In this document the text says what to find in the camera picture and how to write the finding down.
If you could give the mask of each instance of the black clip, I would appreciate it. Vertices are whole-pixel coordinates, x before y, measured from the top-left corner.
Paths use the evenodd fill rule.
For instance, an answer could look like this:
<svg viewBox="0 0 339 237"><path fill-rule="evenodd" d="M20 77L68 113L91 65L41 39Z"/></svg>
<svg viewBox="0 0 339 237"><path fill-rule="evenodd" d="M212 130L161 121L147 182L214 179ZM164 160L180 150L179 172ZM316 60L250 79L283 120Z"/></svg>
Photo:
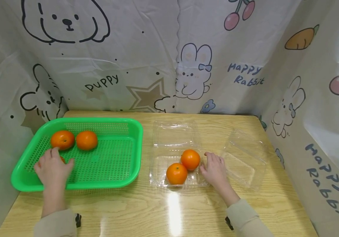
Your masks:
<svg viewBox="0 0 339 237"><path fill-rule="evenodd" d="M225 218L225 222L230 227L231 230L234 230L234 227L231 225L230 219L228 217Z"/></svg>

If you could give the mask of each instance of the fabric backdrop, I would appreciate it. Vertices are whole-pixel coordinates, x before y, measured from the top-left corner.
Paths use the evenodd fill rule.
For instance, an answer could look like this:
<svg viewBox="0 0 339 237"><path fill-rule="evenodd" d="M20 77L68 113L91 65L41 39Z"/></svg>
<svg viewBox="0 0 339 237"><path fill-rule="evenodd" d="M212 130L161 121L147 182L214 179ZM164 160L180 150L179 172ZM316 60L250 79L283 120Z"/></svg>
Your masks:
<svg viewBox="0 0 339 237"><path fill-rule="evenodd" d="M0 225L14 165L68 109L256 115L339 235L338 0L0 0Z"/></svg>

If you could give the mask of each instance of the carrot drawing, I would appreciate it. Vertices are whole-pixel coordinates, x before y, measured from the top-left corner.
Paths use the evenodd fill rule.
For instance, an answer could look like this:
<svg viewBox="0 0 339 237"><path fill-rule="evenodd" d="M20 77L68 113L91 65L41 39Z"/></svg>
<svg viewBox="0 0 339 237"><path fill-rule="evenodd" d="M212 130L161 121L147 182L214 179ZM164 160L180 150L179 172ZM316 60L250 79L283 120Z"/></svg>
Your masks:
<svg viewBox="0 0 339 237"><path fill-rule="evenodd" d="M306 28L297 32L286 42L285 48L289 50L304 50L310 45L318 28L319 25L316 25L314 28Z"/></svg>

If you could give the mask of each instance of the clear plastic container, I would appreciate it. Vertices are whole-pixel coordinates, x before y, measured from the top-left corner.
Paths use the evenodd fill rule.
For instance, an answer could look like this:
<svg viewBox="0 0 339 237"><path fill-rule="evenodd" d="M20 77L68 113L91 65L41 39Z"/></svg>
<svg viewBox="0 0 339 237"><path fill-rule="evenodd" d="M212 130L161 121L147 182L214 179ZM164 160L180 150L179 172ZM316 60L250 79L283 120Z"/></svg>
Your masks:
<svg viewBox="0 0 339 237"><path fill-rule="evenodd" d="M240 130L233 130L221 156L227 174L241 185L258 191L266 170L268 147Z"/></svg>
<svg viewBox="0 0 339 237"><path fill-rule="evenodd" d="M201 163L207 164L205 150L199 140L195 122L170 124L154 123L153 148L150 165L150 184L159 187L203 187L207 182L199 168L188 172L183 185L171 185L166 179L167 168L180 162L184 150L196 150ZM218 154L225 159L227 175L244 187L258 191L266 171L268 147L259 139L235 129L231 132L224 149Z"/></svg>
<svg viewBox="0 0 339 237"><path fill-rule="evenodd" d="M199 168L189 171L187 180L182 185L169 184L165 174L171 164L180 163L181 154L187 149L196 150L201 157L201 163L206 163L198 137L199 133L194 122L170 124L156 121L154 123L150 184L159 187L207 186Z"/></svg>

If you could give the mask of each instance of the orange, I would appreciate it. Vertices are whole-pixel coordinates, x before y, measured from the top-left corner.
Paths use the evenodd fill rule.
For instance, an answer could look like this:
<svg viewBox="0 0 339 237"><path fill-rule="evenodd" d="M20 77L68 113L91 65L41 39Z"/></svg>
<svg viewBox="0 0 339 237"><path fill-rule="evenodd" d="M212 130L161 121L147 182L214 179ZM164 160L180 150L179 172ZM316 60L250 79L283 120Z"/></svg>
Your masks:
<svg viewBox="0 0 339 237"><path fill-rule="evenodd" d="M181 164L183 164L187 170L195 170L200 164L200 161L200 155L195 150L184 150L181 155Z"/></svg>
<svg viewBox="0 0 339 237"><path fill-rule="evenodd" d="M97 147L97 135L92 131L80 132L76 136L77 147L81 150L92 150Z"/></svg>
<svg viewBox="0 0 339 237"><path fill-rule="evenodd" d="M188 171L180 163L171 164L167 169L167 180L170 184L184 184Z"/></svg>
<svg viewBox="0 0 339 237"><path fill-rule="evenodd" d="M51 137L51 146L59 147L59 150L67 150L75 143L75 136L72 132L62 130L55 132Z"/></svg>

